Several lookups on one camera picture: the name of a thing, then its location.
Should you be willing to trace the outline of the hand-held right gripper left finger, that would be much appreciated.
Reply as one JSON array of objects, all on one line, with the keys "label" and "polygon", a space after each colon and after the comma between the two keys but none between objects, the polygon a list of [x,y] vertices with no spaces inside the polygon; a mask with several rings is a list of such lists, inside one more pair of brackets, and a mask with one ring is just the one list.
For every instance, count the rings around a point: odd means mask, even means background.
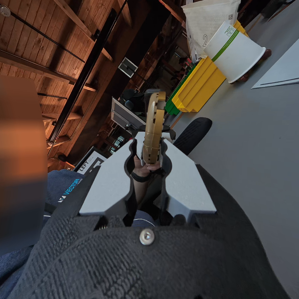
[{"label": "hand-held right gripper left finger", "polygon": [[79,211],[80,215],[118,216],[132,225],[137,200],[131,176],[135,168],[137,140],[129,140],[99,168]]}]

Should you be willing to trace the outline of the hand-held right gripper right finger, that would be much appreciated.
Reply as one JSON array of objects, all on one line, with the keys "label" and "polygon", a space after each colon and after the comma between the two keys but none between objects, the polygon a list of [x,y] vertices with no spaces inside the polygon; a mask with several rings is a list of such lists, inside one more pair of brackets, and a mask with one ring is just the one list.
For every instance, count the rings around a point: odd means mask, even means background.
[{"label": "hand-held right gripper right finger", "polygon": [[194,214],[215,214],[216,207],[195,162],[164,138],[161,154],[161,211],[172,217],[183,215],[186,222],[191,222]]}]

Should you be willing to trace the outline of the round gold lego pot assembly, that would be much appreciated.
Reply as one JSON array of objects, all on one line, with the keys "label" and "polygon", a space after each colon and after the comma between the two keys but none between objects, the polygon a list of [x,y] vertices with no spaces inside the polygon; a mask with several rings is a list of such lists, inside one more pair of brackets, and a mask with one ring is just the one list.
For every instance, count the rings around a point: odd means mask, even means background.
[{"label": "round gold lego pot assembly", "polygon": [[149,99],[143,145],[143,160],[146,164],[155,164],[158,161],[165,105],[165,91],[152,93]]}]

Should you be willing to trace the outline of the lego instruction booklet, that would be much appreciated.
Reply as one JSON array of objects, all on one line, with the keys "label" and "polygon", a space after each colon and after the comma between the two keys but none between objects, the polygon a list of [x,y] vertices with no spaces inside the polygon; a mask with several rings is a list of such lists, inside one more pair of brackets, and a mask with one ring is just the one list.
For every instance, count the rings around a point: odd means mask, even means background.
[{"label": "lego instruction booklet", "polygon": [[279,60],[265,73],[252,89],[299,82],[299,40],[297,40]]}]

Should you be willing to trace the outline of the person's left hand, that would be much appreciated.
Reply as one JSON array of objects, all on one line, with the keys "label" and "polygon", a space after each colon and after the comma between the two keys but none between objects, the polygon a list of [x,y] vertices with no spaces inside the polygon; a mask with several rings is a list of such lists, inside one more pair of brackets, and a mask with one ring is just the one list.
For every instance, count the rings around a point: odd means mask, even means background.
[{"label": "person's left hand", "polygon": [[141,160],[138,158],[137,155],[134,157],[134,163],[135,168],[133,172],[140,177],[146,177],[151,173],[151,171],[158,170],[161,167],[160,161],[157,161],[155,164],[144,164],[142,166]]}]

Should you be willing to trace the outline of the green plastic bin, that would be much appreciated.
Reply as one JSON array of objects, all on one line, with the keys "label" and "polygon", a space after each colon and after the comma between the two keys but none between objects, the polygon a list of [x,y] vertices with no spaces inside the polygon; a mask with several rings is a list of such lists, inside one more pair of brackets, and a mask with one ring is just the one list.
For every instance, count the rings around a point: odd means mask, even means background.
[{"label": "green plastic bin", "polygon": [[192,73],[192,71],[196,67],[196,65],[192,62],[192,60],[187,57],[186,58],[181,57],[179,59],[179,64],[182,67],[181,70],[177,73],[178,75],[181,75],[181,77],[179,77],[180,81],[175,87],[173,93],[168,97],[165,106],[165,111],[169,115],[175,115],[175,116],[177,116],[180,111],[173,102],[174,96],[177,94],[179,89],[182,87],[183,83],[187,80],[188,76]]}]

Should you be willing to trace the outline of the black textured wrist pad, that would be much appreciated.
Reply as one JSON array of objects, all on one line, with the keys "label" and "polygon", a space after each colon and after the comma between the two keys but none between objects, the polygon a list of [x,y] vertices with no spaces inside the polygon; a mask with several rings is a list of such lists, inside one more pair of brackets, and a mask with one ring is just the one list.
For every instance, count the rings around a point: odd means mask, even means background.
[{"label": "black textured wrist pad", "polygon": [[204,117],[196,118],[178,136],[173,145],[188,156],[206,136],[211,126],[211,119]]}]

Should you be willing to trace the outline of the grey desk panel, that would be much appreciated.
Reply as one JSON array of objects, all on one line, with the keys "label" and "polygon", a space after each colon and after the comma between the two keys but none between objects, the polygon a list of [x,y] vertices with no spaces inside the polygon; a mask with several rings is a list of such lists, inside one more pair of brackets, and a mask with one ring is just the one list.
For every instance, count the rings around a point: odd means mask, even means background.
[{"label": "grey desk panel", "polygon": [[128,132],[131,132],[132,129],[137,130],[140,126],[146,125],[145,121],[122,105],[114,97],[112,97],[111,120]]}]

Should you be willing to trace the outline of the black wristwatch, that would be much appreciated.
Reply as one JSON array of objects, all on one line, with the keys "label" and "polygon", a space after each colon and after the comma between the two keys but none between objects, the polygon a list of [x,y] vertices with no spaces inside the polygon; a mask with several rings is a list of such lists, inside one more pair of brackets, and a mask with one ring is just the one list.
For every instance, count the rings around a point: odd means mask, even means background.
[{"label": "black wristwatch", "polygon": [[149,173],[147,176],[145,177],[142,177],[142,176],[139,176],[137,175],[136,173],[132,172],[131,173],[131,177],[136,181],[136,182],[140,182],[140,183],[144,183],[144,182],[147,182],[150,180],[152,174]]}]

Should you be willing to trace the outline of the navy blue sweatshirt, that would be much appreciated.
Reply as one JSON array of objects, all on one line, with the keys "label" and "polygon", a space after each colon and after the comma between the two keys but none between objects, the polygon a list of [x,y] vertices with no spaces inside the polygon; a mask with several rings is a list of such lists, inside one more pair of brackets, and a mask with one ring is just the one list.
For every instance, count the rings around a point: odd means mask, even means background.
[{"label": "navy blue sweatshirt", "polygon": [[[58,206],[84,179],[84,175],[69,170],[54,170],[47,175],[46,203]],[[154,227],[153,218],[144,211],[137,211],[133,227]],[[8,298],[17,284],[34,245],[2,255],[0,258],[0,298]]]}]

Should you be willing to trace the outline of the black office chair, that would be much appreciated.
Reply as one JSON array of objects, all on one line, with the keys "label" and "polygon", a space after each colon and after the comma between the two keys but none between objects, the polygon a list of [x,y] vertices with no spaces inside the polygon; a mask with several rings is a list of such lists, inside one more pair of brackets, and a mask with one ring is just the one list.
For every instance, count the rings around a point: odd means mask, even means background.
[{"label": "black office chair", "polygon": [[144,93],[126,89],[121,94],[120,101],[132,112],[143,113],[145,111]]}]

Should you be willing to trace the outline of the yellow plastic bin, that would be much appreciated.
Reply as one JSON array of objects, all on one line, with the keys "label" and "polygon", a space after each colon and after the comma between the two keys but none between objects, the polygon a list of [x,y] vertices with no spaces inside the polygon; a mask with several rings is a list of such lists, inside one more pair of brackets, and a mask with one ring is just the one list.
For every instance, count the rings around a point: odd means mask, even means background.
[{"label": "yellow plastic bin", "polygon": [[170,102],[181,112],[199,112],[225,80],[211,58],[206,57],[184,78]]}]

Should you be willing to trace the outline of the white framed ceiling vent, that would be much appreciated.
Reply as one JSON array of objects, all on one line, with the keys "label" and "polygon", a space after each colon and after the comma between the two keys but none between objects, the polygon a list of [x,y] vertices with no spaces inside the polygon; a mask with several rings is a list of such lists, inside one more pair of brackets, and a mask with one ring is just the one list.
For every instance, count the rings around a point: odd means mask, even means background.
[{"label": "white framed ceiling vent", "polygon": [[125,57],[118,66],[118,69],[121,70],[129,78],[132,78],[136,73],[138,66],[136,66],[133,62]]}]

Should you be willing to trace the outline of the white green-striped paper cup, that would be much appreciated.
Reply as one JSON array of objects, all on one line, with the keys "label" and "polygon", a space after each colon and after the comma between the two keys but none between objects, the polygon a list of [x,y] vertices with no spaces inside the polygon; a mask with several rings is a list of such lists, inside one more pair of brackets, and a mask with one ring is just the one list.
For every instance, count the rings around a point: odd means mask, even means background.
[{"label": "white green-striped paper cup", "polygon": [[226,20],[207,43],[204,52],[228,83],[232,84],[256,65],[266,48],[242,34]]}]

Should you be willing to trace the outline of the black ceiling rail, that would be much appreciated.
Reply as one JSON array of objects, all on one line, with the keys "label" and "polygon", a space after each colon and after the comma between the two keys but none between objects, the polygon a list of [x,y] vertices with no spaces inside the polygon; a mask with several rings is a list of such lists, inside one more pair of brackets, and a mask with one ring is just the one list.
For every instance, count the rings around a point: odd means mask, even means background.
[{"label": "black ceiling rail", "polygon": [[71,113],[77,99],[79,98],[79,95],[81,91],[83,90],[83,87],[85,86],[85,83],[87,82],[92,69],[94,68],[103,48],[106,44],[108,37],[113,29],[113,26],[115,25],[117,19],[117,12],[115,9],[111,9],[109,16],[107,17],[107,20],[104,23],[104,26],[102,30],[99,33],[98,38],[95,41],[95,44],[79,74],[79,77],[74,84],[74,87],[62,109],[62,112],[57,119],[55,126],[53,128],[53,131],[51,132],[47,142],[53,142],[56,137],[58,137],[62,126],[67,121],[67,118],[69,114]]}]

